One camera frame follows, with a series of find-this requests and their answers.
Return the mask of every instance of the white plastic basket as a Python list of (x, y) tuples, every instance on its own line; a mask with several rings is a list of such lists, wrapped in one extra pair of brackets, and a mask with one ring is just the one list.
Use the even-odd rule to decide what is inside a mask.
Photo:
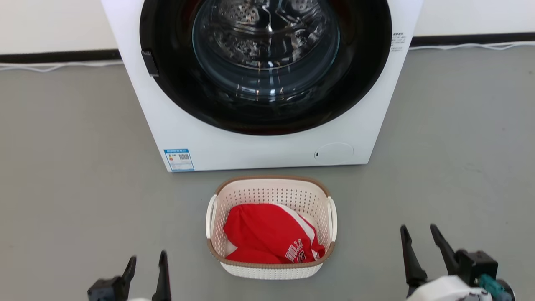
[[(249, 264), (225, 259), (227, 236), (223, 232), (232, 207), (240, 204), (282, 204), (311, 219), (325, 255), (303, 264)], [(225, 270), (234, 276), (264, 279), (301, 279), (314, 275), (332, 254), (338, 230), (334, 201), (328, 190), (313, 179), (259, 176), (231, 179), (222, 184), (208, 204), (206, 237), (208, 248)]]

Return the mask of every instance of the basket handle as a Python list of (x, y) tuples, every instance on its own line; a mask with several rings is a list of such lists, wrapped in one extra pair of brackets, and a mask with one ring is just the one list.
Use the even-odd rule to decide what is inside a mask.
[(210, 239), (212, 236), (212, 229), (213, 229), (213, 218), (216, 214), (216, 198), (217, 194), (214, 194), (213, 197), (210, 199), (210, 202), (208, 203), (208, 210), (206, 211), (206, 238)]
[(329, 209), (329, 221), (331, 224), (329, 225), (329, 230), (331, 234), (331, 241), (336, 241), (336, 236), (338, 235), (338, 214), (336, 213), (336, 206), (334, 205), (334, 201), (331, 197), (327, 198), (329, 200), (328, 203), (328, 209)]

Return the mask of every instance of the washing machine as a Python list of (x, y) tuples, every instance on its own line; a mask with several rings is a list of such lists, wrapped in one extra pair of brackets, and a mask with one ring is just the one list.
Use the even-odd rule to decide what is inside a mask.
[(423, 0), (102, 0), (169, 172), (368, 163)]

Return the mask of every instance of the washing machine door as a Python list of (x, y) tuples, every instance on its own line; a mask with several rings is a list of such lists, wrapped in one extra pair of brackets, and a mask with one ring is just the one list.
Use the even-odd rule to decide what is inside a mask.
[(280, 135), (354, 106), (389, 53), (387, 0), (146, 0), (148, 72), (218, 128)]

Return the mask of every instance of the gray floor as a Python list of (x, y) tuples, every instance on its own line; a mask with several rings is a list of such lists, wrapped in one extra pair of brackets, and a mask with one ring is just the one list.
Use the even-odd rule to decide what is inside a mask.
[[(167, 249), (174, 300), (401, 300), (403, 223), (430, 277), (436, 223), (532, 299), (534, 73), (533, 47), (414, 51), (368, 165), (168, 174), (122, 66), (0, 72), (0, 299), (86, 300), (131, 254), (131, 297), (150, 297)], [(240, 279), (207, 250), (215, 188), (258, 173), (332, 191), (337, 250), (316, 276)]]

